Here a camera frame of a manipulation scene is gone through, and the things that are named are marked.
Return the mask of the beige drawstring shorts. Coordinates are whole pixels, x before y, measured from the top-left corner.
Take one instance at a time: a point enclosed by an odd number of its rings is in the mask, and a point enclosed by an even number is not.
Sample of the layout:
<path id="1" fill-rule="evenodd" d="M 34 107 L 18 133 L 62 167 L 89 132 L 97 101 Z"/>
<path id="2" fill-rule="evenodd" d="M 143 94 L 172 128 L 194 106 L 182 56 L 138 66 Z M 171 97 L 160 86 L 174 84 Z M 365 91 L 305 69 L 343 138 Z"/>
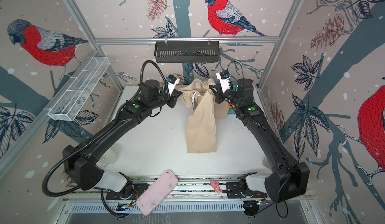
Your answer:
<path id="1" fill-rule="evenodd" d="M 180 88 L 180 99 L 191 109 L 186 128 L 187 152 L 190 154 L 216 152 L 216 120 L 225 119 L 229 104 L 215 102 L 215 94 L 210 90 L 216 82 L 213 79 L 195 79 L 191 84 Z"/>

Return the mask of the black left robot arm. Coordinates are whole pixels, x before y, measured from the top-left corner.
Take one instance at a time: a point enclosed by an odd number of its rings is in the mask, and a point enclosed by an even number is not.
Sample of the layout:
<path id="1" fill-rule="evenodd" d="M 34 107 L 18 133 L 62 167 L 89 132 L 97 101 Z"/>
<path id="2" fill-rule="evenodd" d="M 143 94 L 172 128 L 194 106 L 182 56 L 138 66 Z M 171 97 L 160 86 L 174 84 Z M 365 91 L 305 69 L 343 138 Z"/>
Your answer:
<path id="1" fill-rule="evenodd" d="M 130 179 L 122 173 L 103 169 L 97 162 L 125 133 L 151 116 L 154 109 L 164 105 L 173 108 L 181 94 L 178 90 L 168 94 L 152 80 L 141 84 L 139 95 L 123 104 L 115 119 L 107 126 L 78 146 L 68 146 L 63 150 L 66 174 L 81 190 L 97 188 L 122 191 Z"/>

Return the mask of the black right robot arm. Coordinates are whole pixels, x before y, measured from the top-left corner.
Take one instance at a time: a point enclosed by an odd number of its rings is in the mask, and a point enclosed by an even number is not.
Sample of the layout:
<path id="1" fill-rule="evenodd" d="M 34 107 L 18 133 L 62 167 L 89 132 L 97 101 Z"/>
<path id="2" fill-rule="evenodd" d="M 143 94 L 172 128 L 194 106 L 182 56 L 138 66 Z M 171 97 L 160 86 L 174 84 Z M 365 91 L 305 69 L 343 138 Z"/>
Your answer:
<path id="1" fill-rule="evenodd" d="M 274 203 L 280 203 L 306 193 L 309 168 L 299 163 L 280 143 L 268 124 L 263 110 L 254 102 L 252 81 L 242 78 L 238 87 L 231 87 L 229 79 L 222 79 L 219 85 L 210 86 L 215 102 L 226 101 L 233 106 L 236 117 L 253 134 L 262 148 L 272 173 L 264 180 L 263 192 Z"/>

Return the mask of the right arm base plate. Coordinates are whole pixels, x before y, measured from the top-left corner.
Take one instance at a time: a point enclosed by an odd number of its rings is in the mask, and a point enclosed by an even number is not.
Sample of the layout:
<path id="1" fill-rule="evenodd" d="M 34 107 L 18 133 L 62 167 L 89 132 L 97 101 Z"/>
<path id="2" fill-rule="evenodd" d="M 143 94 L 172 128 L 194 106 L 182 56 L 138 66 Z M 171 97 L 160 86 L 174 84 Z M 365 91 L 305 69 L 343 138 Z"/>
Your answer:
<path id="1" fill-rule="evenodd" d="M 264 192 L 250 190 L 242 180 L 227 182 L 225 193 L 229 199 L 266 199 L 268 197 Z"/>

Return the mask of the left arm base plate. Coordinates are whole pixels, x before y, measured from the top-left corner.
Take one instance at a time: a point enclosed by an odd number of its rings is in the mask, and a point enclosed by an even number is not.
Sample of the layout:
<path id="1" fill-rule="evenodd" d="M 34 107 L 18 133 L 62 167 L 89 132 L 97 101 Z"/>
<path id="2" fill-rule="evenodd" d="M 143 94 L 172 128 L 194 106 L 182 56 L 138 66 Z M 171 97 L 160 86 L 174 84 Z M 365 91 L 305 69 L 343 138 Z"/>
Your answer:
<path id="1" fill-rule="evenodd" d="M 112 190 L 107 191 L 106 199 L 109 201 L 120 200 L 137 200 L 147 189 L 149 184 L 147 183 L 131 183 L 123 188 L 120 192 L 114 192 Z"/>

